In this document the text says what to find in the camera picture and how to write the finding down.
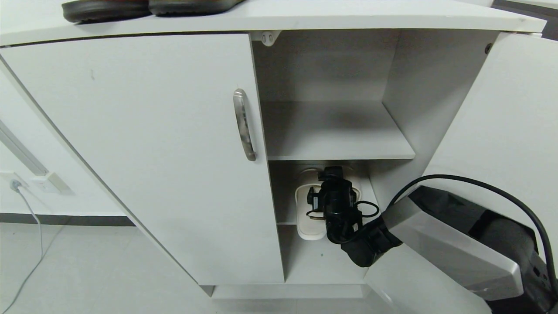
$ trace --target gray robot arm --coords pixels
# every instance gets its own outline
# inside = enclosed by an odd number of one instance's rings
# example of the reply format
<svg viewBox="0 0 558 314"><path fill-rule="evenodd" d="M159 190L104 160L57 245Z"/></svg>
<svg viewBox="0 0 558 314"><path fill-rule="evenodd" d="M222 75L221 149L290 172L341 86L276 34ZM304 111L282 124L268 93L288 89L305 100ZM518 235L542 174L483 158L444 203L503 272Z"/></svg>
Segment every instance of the gray robot arm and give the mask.
<svg viewBox="0 0 558 314"><path fill-rule="evenodd" d="M550 241L536 215L514 196L483 182L453 175L429 175L405 186L375 220L362 225L357 203L339 169L326 168L320 193L309 193L326 220L328 239L353 262L369 267L402 243L457 283L486 301L494 314L558 314L558 288ZM447 191L418 182L444 178L496 192L528 214L541 235L547 264L529 227Z"/></svg>

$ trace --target black shoe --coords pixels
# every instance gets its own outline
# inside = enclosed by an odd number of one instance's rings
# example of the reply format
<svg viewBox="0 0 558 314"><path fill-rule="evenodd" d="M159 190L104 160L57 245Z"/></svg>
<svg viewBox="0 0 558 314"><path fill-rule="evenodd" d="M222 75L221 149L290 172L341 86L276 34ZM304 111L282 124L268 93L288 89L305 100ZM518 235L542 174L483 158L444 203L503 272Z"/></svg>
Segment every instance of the black shoe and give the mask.
<svg viewBox="0 0 558 314"><path fill-rule="evenodd" d="M149 0L156 16L211 15L223 13L244 0Z"/></svg>
<svg viewBox="0 0 558 314"><path fill-rule="evenodd" d="M72 23L99 23L151 15L148 0L78 0L62 4Z"/></svg>

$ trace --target tiled floor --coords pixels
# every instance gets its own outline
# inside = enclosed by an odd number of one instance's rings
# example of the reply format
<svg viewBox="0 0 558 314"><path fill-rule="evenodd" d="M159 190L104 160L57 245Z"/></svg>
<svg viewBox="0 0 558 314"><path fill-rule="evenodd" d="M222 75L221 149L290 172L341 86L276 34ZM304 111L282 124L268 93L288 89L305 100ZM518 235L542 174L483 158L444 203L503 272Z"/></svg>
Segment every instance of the tiled floor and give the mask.
<svg viewBox="0 0 558 314"><path fill-rule="evenodd" d="M43 226L43 239L6 314L375 313L356 300L212 301L135 227ZM39 253L37 225L0 223L0 311Z"/></svg>

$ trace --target baseboard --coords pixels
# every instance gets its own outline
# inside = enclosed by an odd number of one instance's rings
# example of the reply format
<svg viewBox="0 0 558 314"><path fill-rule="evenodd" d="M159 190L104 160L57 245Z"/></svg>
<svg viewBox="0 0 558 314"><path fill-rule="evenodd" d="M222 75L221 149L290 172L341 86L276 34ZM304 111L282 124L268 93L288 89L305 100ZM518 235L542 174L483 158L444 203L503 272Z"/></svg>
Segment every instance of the baseboard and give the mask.
<svg viewBox="0 0 558 314"><path fill-rule="evenodd" d="M134 227L126 216L59 216L37 215L43 225ZM37 223L31 214L0 213L0 222Z"/></svg>

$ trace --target white power cord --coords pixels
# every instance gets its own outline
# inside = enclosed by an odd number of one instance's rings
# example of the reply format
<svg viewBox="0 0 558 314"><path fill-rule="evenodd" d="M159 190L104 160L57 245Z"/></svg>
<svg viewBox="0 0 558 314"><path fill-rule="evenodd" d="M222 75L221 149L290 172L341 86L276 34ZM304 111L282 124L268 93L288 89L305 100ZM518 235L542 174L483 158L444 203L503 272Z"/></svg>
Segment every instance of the white power cord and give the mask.
<svg viewBox="0 0 558 314"><path fill-rule="evenodd" d="M37 224L39 225L39 241L41 244L41 258L39 259L39 261L37 262L37 265L35 265L35 267L33 267L33 269L31 270L31 272L29 273L29 275L27 275L27 277L25 277L25 279L23 280L23 282L21 283L20 288L18 289L16 296L13 298L12 303L10 303L8 305L8 307L2 312L2 314L6 314L6 312L12 307L12 305L14 303L16 303L17 297L20 296L21 290L23 289L23 286L25 286L25 283L27 282L27 280L29 279L29 277L33 274L33 272L35 271L35 269L37 269L38 265L41 264L42 262L42 258L44 257L44 253L43 253L43 248L42 248L42 228L41 228L41 222L39 221L39 219L37 218L37 216L35 215L35 213L33 212L33 210L31 209L31 206L29 205L29 203L27 202L27 199L25 198L25 196L23 196L23 194L21 194L20 191L20 186L21 186L21 182L19 182L18 180L12 180L9 183L9 187L14 190L16 193L18 193L21 198L23 198L23 201L25 202L25 205L27 205L27 208L29 209L29 212L31 212L31 216L33 216L33 218L35 219L35 221L37 222Z"/></svg>

